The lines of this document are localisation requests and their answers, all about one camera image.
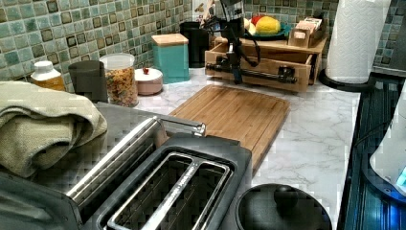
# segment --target teal canister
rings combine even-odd
[[[163,74],[163,84],[188,81],[188,39],[181,34],[154,35],[153,65]]]

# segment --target bamboo cutting board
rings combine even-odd
[[[170,115],[202,122],[206,135],[240,141],[253,153],[253,174],[274,141],[290,103],[268,95],[208,85]]]

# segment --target marble countertop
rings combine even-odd
[[[204,74],[204,68],[191,69],[190,73],[189,81],[166,84],[158,95],[140,96],[135,108],[168,115],[207,84],[227,85],[289,101],[290,112],[252,186],[280,183],[307,192],[326,208],[336,229],[360,95],[319,82],[309,86],[306,93],[292,93],[213,80]]]

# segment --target cabinet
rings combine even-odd
[[[257,60],[255,44],[252,40],[241,38],[242,49],[251,60]],[[260,46],[260,64],[256,67],[249,65],[244,59],[241,59],[241,68],[268,73],[278,74],[280,66],[286,65],[295,69],[294,77],[297,78],[296,83],[283,83],[276,80],[267,80],[264,78],[253,78],[243,76],[244,82],[261,84],[269,87],[285,89],[294,92],[305,92],[309,85],[314,84],[320,72],[322,54],[327,41],[327,36],[321,38],[314,46],[309,48],[289,46],[287,40],[276,41],[257,41]],[[206,51],[206,64],[214,64],[218,56],[226,57],[227,39],[218,37],[214,41],[214,48]],[[217,72],[206,69],[206,75],[214,78],[222,78],[232,80],[234,76],[230,73]]]

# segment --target cereal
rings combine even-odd
[[[107,94],[112,104],[126,107],[137,105],[137,85],[134,80],[134,68],[106,70]]]

